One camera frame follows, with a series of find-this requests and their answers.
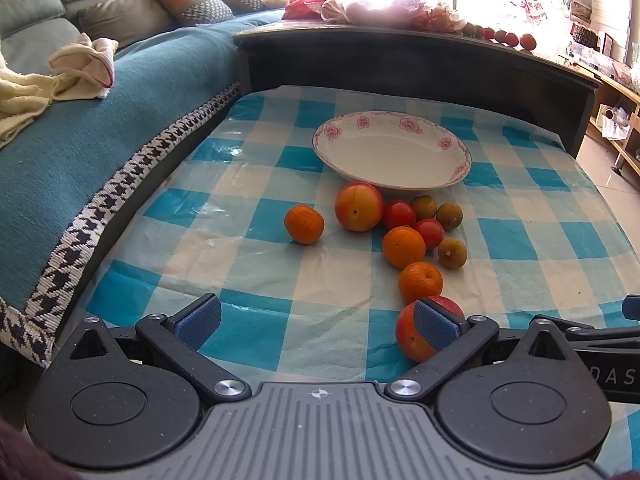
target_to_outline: white oval plate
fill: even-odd
[[[471,170],[464,142],[439,124],[398,112],[355,112],[314,133],[320,159],[347,180],[403,191],[460,182]]]

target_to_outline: metal screw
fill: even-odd
[[[422,387],[413,379],[398,379],[389,385],[389,389],[396,395],[409,397],[420,393]]]
[[[213,387],[213,391],[223,397],[235,397],[244,392],[246,386],[244,383],[240,381],[236,381],[235,379],[225,379],[223,381],[219,381]]]

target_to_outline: sofa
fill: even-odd
[[[0,150],[0,342],[50,362],[136,209],[240,96],[233,34],[282,12],[182,27],[157,0],[0,0],[16,72],[49,73],[47,57],[79,32],[120,43],[106,99],[55,102]],[[0,356],[0,376],[9,369]]]

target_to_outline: tablecloth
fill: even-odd
[[[443,295],[467,316],[524,328],[533,314],[597,327],[630,324],[620,312],[640,291],[640,264],[596,187],[555,134],[458,105],[335,89],[280,87],[240,99],[138,211],[80,302],[129,326],[173,314],[205,292],[222,324],[201,353],[252,384],[377,380],[411,363],[394,339],[404,306],[398,269],[383,257],[384,231],[352,233],[335,219],[345,181],[311,145],[334,116],[394,110],[455,133],[473,164],[463,183],[438,190],[464,221],[453,237],[468,261],[442,269]],[[318,210],[324,234],[293,242],[283,226],[297,203]],[[433,253],[426,259],[435,261]],[[600,456],[611,472],[640,466],[640,412],[612,404]]]

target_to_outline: tiled floor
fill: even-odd
[[[622,176],[611,171],[616,153],[590,125],[577,160],[609,204],[636,253],[640,254],[640,177],[628,164],[625,164]]]

